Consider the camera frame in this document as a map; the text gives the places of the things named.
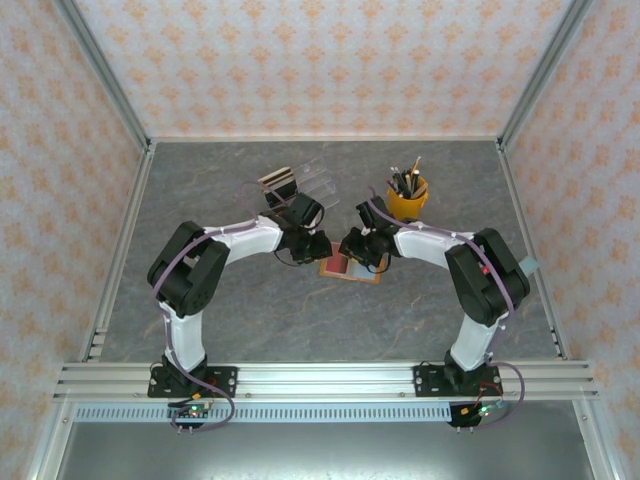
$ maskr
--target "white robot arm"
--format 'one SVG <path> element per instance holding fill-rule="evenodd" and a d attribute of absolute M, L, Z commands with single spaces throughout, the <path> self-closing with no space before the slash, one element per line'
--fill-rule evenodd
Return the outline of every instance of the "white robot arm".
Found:
<path fill-rule="evenodd" d="M 259 215 L 255 225 L 250 229 L 241 230 L 239 228 L 241 226 L 242 224 L 236 224 L 222 229 L 213 227 L 203 229 L 204 234 L 214 231 L 221 232 L 215 237 L 215 241 L 226 245 L 229 249 L 229 255 L 224 263 L 225 267 L 236 260 L 256 253 L 273 252 L 282 240 L 283 231 L 277 223 L 266 217 Z M 236 233 L 225 233 L 225 230 L 236 231 Z M 202 346 L 202 309 L 193 315 L 185 314 L 181 317 L 166 301 L 161 302 L 160 307 L 167 312 L 169 317 L 173 347 L 178 361 L 185 370 L 190 372 L 200 365 L 206 357 Z M 169 347 L 165 349 L 165 355 L 173 363 Z"/>
<path fill-rule="evenodd" d="M 282 249 L 289 249 L 298 264 L 331 256 L 329 239 L 323 231 L 315 230 L 323 215 L 322 205 L 301 193 L 277 213 L 265 212 L 244 224 L 202 228 L 184 222 L 178 227 L 147 274 L 160 308 L 166 312 L 167 346 L 162 362 L 176 381 L 188 383 L 181 371 L 196 378 L 204 375 L 202 311 L 211 301 L 224 267 L 257 253 Z M 178 258 L 185 248 L 189 251 Z M 166 273 L 172 263 L 174 268 Z"/>
<path fill-rule="evenodd" d="M 356 209 L 365 228 L 351 229 L 340 245 L 343 255 L 367 268 L 378 267 L 386 254 L 424 260 L 450 271 L 465 315 L 458 338 L 445 356 L 444 375 L 457 393 L 476 391 L 486 373 L 487 350 L 499 321 L 509 314 L 509 301 L 517 308 L 530 291 L 529 282 L 506 243 L 493 229 L 447 234 L 422 222 L 400 227 L 391 222 L 394 219 L 380 197 Z M 476 250 L 490 262 L 499 280 Z"/>

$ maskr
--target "pen holder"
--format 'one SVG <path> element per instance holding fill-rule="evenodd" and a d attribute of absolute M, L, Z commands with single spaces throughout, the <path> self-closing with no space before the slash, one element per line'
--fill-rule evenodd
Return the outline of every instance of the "pen holder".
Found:
<path fill-rule="evenodd" d="M 418 179 L 418 188 L 424 184 L 424 178 L 420 177 Z M 417 220 L 428 196 L 429 192 L 425 189 L 424 193 L 418 198 L 400 198 L 396 192 L 389 188 L 387 190 L 387 209 L 397 220 L 404 220 L 405 218 Z"/>

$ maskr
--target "gray marble surface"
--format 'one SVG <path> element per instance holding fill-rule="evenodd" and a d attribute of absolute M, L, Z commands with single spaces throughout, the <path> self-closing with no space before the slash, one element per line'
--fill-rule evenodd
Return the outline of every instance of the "gray marble surface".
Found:
<path fill-rule="evenodd" d="M 355 205 L 371 184 L 386 191 L 389 166 L 420 170 L 429 183 L 421 220 L 457 231 L 493 227 L 516 258 L 526 254 L 514 207 L 491 142 L 268 142 L 159 144 L 109 324 L 102 361 L 151 362 L 163 351 L 162 323 L 146 282 L 149 266 L 185 220 L 203 226 L 249 218 L 238 201 L 243 180 L 324 157 L 340 203 L 323 227 L 339 242 L 361 226 Z M 258 209 L 259 188 L 248 189 Z M 211 361 L 359 361 L 443 358 L 463 312 L 449 273 L 393 259 L 377 285 L 322 277 L 319 264 L 290 268 L 273 255 L 229 265 L 205 310 Z M 496 358 L 554 357 L 538 289 L 511 319 Z"/>

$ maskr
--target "transparent container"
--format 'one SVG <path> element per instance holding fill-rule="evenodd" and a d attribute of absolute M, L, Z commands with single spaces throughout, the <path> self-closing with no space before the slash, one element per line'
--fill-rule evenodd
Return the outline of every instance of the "transparent container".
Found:
<path fill-rule="evenodd" d="M 298 191 L 320 202 L 325 209 L 340 201 L 338 189 L 324 158 L 315 158 L 291 170 L 296 179 Z"/>

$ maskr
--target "patterned wallpaper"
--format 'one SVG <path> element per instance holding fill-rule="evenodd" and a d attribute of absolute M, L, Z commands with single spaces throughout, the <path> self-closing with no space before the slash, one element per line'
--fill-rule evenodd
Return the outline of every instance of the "patterned wallpaper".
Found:
<path fill-rule="evenodd" d="M 0 2 L 0 79 L 0 476 L 23 479 L 139 153 L 51 0 Z"/>
<path fill-rule="evenodd" d="M 501 132 L 570 0 L 80 0 L 151 136 Z"/>
<path fill-rule="evenodd" d="M 640 8 L 595 0 L 510 152 L 576 358 L 640 472 Z"/>

